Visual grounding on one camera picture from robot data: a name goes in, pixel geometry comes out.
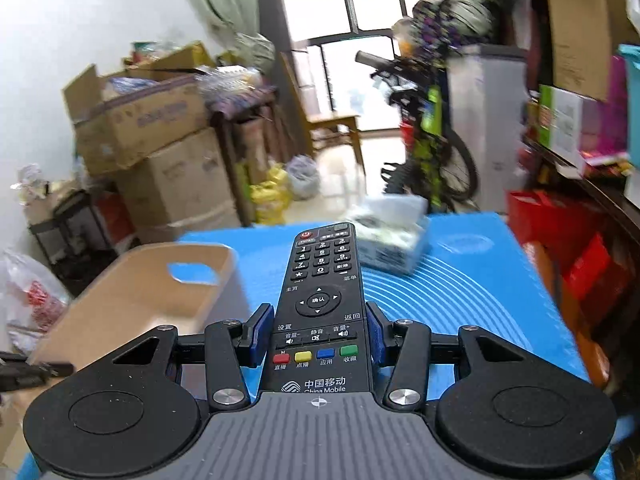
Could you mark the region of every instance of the white plastic bag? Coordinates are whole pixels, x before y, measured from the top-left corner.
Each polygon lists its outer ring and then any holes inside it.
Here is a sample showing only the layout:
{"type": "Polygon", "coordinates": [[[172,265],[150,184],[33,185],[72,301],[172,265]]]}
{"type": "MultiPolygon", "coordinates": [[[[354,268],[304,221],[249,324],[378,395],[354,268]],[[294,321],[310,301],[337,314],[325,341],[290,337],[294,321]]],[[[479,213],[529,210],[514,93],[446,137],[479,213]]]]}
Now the white plastic bag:
{"type": "Polygon", "coordinates": [[[640,0],[626,0],[626,15],[640,34],[640,0]]]}
{"type": "Polygon", "coordinates": [[[296,155],[286,167],[289,173],[289,185],[297,200],[314,197],[320,191],[320,173],[318,165],[309,156],[296,155]]]}
{"type": "Polygon", "coordinates": [[[18,350],[30,354],[71,298],[47,267],[9,249],[2,252],[0,280],[0,304],[9,339],[18,350]]]}

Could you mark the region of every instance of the white refrigerator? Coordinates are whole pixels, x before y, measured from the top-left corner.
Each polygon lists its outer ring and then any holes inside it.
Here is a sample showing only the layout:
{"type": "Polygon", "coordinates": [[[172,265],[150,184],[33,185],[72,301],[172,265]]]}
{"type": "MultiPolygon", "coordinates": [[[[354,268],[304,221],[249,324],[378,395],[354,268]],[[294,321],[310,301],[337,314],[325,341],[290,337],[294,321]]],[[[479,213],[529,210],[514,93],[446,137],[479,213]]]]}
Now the white refrigerator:
{"type": "Polygon", "coordinates": [[[506,193],[516,182],[526,51],[515,46],[475,44],[449,57],[449,103],[453,129],[478,168],[473,200],[482,211],[506,211],[506,193]]]}

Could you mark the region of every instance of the cardboard box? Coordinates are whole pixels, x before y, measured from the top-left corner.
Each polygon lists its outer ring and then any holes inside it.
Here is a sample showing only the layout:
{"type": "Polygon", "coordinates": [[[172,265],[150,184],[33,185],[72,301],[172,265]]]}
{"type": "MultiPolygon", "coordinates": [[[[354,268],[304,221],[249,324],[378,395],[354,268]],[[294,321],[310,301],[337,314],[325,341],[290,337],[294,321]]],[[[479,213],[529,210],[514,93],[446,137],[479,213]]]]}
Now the cardboard box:
{"type": "Polygon", "coordinates": [[[89,174],[130,168],[163,146],[207,126],[207,111],[193,75],[124,71],[98,76],[89,66],[64,89],[76,148],[89,174]],[[110,77],[148,75],[158,84],[104,98],[110,77]]]}
{"type": "Polygon", "coordinates": [[[115,180],[138,230],[197,217],[233,199],[212,128],[164,147],[115,180]]]}
{"type": "Polygon", "coordinates": [[[190,70],[201,65],[215,66],[201,41],[194,41],[160,59],[142,60],[126,68],[134,70],[190,70]]]}
{"type": "Polygon", "coordinates": [[[603,103],[546,85],[540,85],[539,102],[540,144],[574,166],[580,165],[580,151],[598,147],[603,103]]]}
{"type": "Polygon", "coordinates": [[[548,0],[554,85],[607,100],[610,58],[620,43],[640,43],[625,0],[548,0]]]}
{"type": "Polygon", "coordinates": [[[171,224],[138,228],[138,238],[143,244],[175,242],[190,231],[213,231],[241,227],[233,200],[229,200],[202,215],[171,224]]]}
{"type": "Polygon", "coordinates": [[[269,164],[264,145],[264,120],[253,119],[236,126],[244,145],[244,160],[250,184],[261,184],[267,179],[269,164]]]}

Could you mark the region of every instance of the teal container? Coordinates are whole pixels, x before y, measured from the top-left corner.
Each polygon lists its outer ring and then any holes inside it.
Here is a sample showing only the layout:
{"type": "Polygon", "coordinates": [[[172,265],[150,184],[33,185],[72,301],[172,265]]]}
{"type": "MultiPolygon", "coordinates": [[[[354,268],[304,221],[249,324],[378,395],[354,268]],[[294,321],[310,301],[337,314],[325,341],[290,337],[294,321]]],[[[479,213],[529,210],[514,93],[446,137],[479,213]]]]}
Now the teal container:
{"type": "Polygon", "coordinates": [[[620,56],[625,58],[626,90],[628,94],[629,160],[640,168],[640,46],[621,44],[620,56]]]}

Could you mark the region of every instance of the tire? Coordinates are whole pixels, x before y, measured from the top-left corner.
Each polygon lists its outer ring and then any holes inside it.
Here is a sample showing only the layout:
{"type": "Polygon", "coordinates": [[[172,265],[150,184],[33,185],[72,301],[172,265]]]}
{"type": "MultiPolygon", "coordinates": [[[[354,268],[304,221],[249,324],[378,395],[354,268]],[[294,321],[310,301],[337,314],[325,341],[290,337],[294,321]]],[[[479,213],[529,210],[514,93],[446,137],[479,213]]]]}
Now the tire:
{"type": "Polygon", "coordinates": [[[405,194],[405,184],[410,176],[411,162],[405,162],[404,164],[398,164],[393,171],[380,171],[382,179],[386,182],[383,193],[388,194],[405,194]]]}
{"type": "Polygon", "coordinates": [[[442,168],[440,170],[440,176],[442,177],[442,183],[445,187],[445,193],[449,195],[456,202],[464,202],[465,200],[469,200],[473,195],[478,191],[478,170],[476,170],[476,164],[474,163],[474,159],[469,153],[468,147],[466,146],[464,140],[460,138],[460,136],[451,128],[448,128],[446,131],[446,138],[449,141],[449,147],[447,149],[447,153],[442,161],[442,168]],[[458,152],[460,155],[460,159],[464,164],[464,170],[468,175],[468,182],[463,187],[453,188],[449,185],[446,177],[444,177],[443,173],[446,173],[446,167],[453,159],[454,153],[458,152]]]}

